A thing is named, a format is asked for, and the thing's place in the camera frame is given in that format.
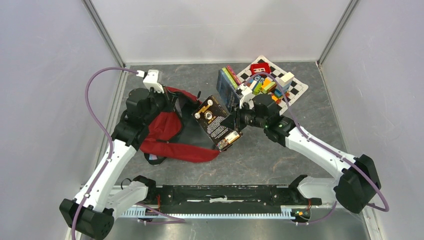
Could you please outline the black book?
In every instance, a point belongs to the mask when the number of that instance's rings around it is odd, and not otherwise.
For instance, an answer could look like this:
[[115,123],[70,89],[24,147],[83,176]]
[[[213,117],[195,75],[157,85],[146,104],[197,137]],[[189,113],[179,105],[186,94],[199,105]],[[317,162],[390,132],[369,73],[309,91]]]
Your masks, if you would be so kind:
[[221,152],[243,136],[240,131],[221,125],[230,114],[214,95],[203,101],[192,115]]

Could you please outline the red backpack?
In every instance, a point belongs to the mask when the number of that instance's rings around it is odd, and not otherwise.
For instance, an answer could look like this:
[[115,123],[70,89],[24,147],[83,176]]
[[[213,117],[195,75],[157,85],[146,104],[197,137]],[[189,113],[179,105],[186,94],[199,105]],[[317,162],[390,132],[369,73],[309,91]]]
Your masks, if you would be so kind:
[[164,90],[174,96],[175,109],[157,116],[142,113],[142,102],[153,91],[131,90],[112,139],[140,150],[148,162],[149,155],[156,155],[158,160],[149,162],[151,165],[159,165],[167,158],[191,163],[215,159],[220,151],[192,115],[202,102],[185,90],[173,87]]

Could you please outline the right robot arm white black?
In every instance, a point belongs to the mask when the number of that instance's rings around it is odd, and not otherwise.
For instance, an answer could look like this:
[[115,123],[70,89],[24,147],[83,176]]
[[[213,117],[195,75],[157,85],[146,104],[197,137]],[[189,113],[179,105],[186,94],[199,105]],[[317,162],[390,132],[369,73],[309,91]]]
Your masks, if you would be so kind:
[[288,191],[293,203],[316,198],[318,184],[324,184],[335,200],[352,213],[358,214],[366,206],[382,212],[390,210],[371,157],[354,156],[327,144],[300,126],[294,116],[281,115],[281,109],[270,95],[256,95],[250,102],[234,105],[221,125],[235,131],[247,126],[261,128],[269,140],[302,154],[332,176],[324,180],[303,178]]

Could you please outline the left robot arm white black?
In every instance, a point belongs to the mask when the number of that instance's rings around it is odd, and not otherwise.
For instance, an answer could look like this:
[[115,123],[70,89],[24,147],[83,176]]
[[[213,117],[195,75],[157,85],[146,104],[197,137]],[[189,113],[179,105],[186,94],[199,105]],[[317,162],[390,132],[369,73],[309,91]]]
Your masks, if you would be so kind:
[[115,220],[139,201],[153,203],[157,190],[140,180],[130,183],[114,196],[111,191],[129,160],[140,149],[149,134],[150,124],[164,112],[174,112],[178,97],[164,89],[137,88],[130,92],[112,135],[109,148],[85,186],[73,199],[64,199],[59,210],[71,228],[71,238],[77,233],[103,240],[112,230]]

